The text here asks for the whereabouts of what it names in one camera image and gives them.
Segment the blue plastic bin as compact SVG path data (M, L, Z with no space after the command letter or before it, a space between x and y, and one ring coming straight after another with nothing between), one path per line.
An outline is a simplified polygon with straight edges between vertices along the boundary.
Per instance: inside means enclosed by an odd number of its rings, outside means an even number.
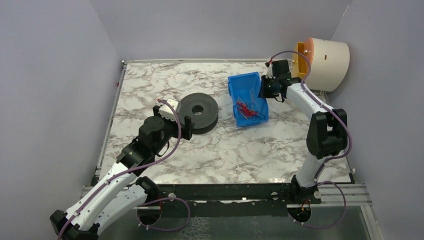
M266 99L258 97L261 87L259 73L233 75L229 76L227 80L236 126L244 128L268 122L268 102Z

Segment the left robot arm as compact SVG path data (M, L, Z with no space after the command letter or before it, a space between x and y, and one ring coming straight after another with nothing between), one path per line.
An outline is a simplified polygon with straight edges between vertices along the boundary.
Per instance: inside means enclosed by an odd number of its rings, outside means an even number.
M193 124L181 122L177 100L158 100L154 115L146 118L138 135L118 155L101 180L67 210L50 216L59 240L97 240L112 223L136 206L159 203L158 186L141 174L177 150L181 139L190 140Z

